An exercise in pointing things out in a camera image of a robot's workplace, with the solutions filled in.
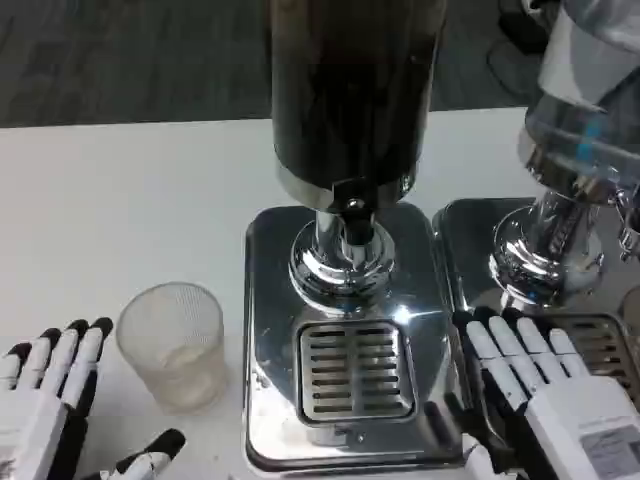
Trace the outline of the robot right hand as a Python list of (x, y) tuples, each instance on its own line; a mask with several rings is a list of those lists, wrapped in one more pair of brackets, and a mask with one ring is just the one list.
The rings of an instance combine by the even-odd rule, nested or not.
[(457, 310), (453, 324), (480, 411), (525, 479), (636, 479), (639, 412), (611, 374), (596, 374), (567, 330), (543, 318)]

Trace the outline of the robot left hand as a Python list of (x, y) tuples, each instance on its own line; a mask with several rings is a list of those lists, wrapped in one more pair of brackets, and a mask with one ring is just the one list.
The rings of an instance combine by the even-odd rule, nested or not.
[(2, 478), (75, 477), (112, 329), (108, 317), (78, 319), (2, 355)]

